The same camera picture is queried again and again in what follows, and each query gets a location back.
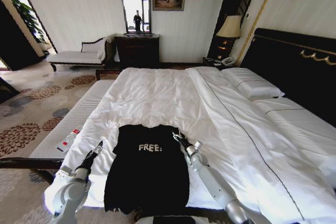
white telephone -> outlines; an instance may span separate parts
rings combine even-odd
[[[228,67],[228,66],[232,66],[234,64],[234,61],[233,61],[232,57],[227,57],[224,60],[222,60],[222,64],[225,67]]]

black headboard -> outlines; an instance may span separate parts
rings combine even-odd
[[[336,127],[336,39],[258,28],[240,67]]]

wooden dresser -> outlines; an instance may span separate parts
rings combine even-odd
[[[159,67],[159,35],[119,34],[115,40],[122,69]]]

potted plant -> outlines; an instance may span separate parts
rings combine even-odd
[[[25,3],[22,3],[20,0],[11,0],[13,5],[15,6],[17,12],[20,14],[22,20],[25,22],[29,31],[35,38],[36,42],[39,43],[42,50],[46,50],[48,47],[48,43],[44,39],[44,32],[38,27],[38,23],[36,22],[36,17],[31,13],[33,11]]]

white bench cushion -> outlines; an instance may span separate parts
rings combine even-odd
[[[86,119],[97,107],[114,80],[97,81],[76,103],[59,124],[30,154],[32,158],[64,158],[66,153],[56,149],[56,145],[65,139],[78,125],[84,125]]]
[[[64,62],[64,63],[94,63],[101,64],[101,60],[97,59],[96,52],[75,52],[65,51],[47,57],[48,62]]]

